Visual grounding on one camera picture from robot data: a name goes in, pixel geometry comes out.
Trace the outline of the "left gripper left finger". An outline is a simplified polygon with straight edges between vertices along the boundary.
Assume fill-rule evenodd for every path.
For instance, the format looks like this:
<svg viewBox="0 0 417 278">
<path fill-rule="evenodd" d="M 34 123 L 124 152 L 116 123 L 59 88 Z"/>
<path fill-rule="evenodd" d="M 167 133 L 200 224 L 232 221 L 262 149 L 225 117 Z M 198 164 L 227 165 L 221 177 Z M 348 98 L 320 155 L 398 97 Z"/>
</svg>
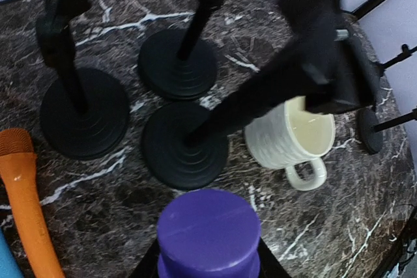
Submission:
<svg viewBox="0 0 417 278">
<path fill-rule="evenodd" d="M 160 247 L 158 242 L 153 242 L 147 252 L 140 260 L 129 278 L 159 278 L 158 275 L 158 258 Z"/>
</svg>

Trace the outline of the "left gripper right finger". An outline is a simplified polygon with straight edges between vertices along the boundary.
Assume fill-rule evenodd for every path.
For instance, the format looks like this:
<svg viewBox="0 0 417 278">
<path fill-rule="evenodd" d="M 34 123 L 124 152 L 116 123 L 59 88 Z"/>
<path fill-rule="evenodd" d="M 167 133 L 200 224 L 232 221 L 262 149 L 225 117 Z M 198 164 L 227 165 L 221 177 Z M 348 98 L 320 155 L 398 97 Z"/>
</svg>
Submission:
<svg viewBox="0 0 417 278">
<path fill-rule="evenodd" d="M 259 240 L 259 278 L 291 278 L 261 238 Z"/>
</svg>

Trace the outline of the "purple toy microphone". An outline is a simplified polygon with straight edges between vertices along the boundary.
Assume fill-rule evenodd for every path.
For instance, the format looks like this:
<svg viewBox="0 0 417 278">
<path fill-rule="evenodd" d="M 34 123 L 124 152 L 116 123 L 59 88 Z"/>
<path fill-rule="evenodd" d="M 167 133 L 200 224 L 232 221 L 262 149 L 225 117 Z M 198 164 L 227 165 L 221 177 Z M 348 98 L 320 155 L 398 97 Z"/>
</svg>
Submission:
<svg viewBox="0 0 417 278">
<path fill-rule="evenodd" d="M 160 277 L 258 277 L 261 222 L 228 191 L 202 189 L 177 197 L 157 224 Z"/>
</svg>

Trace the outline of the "blue toy microphone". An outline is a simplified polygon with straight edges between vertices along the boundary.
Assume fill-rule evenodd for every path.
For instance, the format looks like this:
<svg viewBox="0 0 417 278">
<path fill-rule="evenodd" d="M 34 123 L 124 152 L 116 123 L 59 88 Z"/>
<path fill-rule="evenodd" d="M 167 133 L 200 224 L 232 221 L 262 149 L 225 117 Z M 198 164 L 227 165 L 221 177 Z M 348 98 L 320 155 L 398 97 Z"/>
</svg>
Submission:
<svg viewBox="0 0 417 278">
<path fill-rule="evenodd" d="M 23 274 L 14 259 L 14 256 L 5 240 L 3 232 L 0 234 L 1 250 L 1 278 L 23 278 Z"/>
</svg>

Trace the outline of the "black stand of blue microphone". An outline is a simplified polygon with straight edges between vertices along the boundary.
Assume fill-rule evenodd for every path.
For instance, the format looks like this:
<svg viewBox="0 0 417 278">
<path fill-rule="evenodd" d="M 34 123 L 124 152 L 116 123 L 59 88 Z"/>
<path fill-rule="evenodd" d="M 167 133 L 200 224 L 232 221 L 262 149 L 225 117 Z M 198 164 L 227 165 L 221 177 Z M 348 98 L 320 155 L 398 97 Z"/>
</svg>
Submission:
<svg viewBox="0 0 417 278">
<path fill-rule="evenodd" d="M 88 11 L 90 0 L 44 0 L 36 20 L 36 39 L 46 66 L 58 75 L 40 106 L 40 127 L 47 142 L 73 160 L 95 160 L 123 139 L 130 108 L 113 76 L 95 68 L 77 69 L 70 21 Z"/>
</svg>

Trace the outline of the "orange toy microphone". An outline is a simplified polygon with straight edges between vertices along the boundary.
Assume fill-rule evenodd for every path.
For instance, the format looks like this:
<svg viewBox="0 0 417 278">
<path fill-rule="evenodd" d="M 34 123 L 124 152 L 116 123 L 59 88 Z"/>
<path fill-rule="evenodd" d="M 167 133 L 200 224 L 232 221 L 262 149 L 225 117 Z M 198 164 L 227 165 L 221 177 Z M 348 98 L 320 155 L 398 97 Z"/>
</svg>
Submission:
<svg viewBox="0 0 417 278">
<path fill-rule="evenodd" d="M 1 179 L 21 243 L 36 277 L 64 277 L 36 188 L 36 154 L 29 132 L 1 132 Z"/>
</svg>

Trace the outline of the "black stand of pink microphone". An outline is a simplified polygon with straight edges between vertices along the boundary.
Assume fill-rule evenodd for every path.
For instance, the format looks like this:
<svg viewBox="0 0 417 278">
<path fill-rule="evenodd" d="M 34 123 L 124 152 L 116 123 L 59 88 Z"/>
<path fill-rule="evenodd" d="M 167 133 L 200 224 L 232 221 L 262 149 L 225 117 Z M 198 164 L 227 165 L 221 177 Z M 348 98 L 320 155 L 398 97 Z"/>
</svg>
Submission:
<svg viewBox="0 0 417 278">
<path fill-rule="evenodd" d="M 357 125 L 359 137 L 368 154 L 374 155 L 382 150 L 383 131 L 416 120 L 416 109 L 406 115 L 379 122 L 376 113 L 368 108 L 358 111 Z"/>
</svg>

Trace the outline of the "black stand of purple microphone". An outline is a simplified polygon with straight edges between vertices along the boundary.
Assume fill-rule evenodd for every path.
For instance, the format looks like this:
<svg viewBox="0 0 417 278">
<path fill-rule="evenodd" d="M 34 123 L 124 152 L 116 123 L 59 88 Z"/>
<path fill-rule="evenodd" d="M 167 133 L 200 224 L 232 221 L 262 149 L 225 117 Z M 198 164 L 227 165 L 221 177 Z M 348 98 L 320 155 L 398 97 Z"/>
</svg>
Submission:
<svg viewBox="0 0 417 278">
<path fill-rule="evenodd" d="M 303 96 L 305 110 L 339 115 L 376 103 L 379 78 L 352 36 L 341 40 L 340 0 L 278 0 L 293 39 L 214 109 L 165 105 L 148 120 L 142 153 L 167 186 L 207 186 L 225 167 L 227 138 L 280 104 Z"/>
</svg>

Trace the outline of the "black stand of orange microphone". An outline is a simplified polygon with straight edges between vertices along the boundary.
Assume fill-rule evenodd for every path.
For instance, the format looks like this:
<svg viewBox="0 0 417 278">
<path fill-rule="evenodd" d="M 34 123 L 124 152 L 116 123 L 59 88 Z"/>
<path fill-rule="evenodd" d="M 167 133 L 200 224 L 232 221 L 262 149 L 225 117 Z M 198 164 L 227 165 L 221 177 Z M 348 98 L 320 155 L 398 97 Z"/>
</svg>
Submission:
<svg viewBox="0 0 417 278">
<path fill-rule="evenodd" d="M 225 0 L 198 0 L 189 27 L 164 29 L 148 37 L 137 60 L 140 79 L 162 98 L 196 100 L 215 84 L 216 56 L 201 33 Z"/>
</svg>

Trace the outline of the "black shock mount tripod stand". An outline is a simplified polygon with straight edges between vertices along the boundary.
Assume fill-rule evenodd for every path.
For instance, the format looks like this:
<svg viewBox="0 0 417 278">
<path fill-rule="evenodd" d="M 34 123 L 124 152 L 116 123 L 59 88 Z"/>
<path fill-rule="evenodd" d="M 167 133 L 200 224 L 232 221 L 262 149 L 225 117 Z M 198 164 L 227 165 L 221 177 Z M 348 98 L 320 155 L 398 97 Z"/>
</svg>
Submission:
<svg viewBox="0 0 417 278">
<path fill-rule="evenodd" d="M 414 46 L 413 48 L 409 48 L 407 44 L 403 44 L 401 46 L 401 53 L 399 55 L 397 55 L 396 57 L 394 57 L 393 59 L 390 59 L 389 61 L 385 63 L 374 62 L 373 65 L 375 69 L 377 70 L 379 77 L 382 77 L 388 68 L 408 59 L 414 53 L 416 53 L 416 51 L 417 51 L 417 46 Z"/>
</svg>

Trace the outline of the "cream ceramic mug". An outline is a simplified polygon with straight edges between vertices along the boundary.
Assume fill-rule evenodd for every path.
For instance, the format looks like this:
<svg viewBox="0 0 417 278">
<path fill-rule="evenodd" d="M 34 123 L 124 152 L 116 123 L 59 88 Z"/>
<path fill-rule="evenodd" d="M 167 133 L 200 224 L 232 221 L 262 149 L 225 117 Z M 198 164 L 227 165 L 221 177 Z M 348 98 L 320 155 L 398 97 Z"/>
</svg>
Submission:
<svg viewBox="0 0 417 278">
<path fill-rule="evenodd" d="M 322 157 L 332 148 L 336 135 L 334 116 L 310 113 L 305 104 L 303 96 L 292 98 L 244 129 L 246 146 L 257 163 L 285 170 L 290 185 L 299 191 L 325 183 Z"/>
</svg>

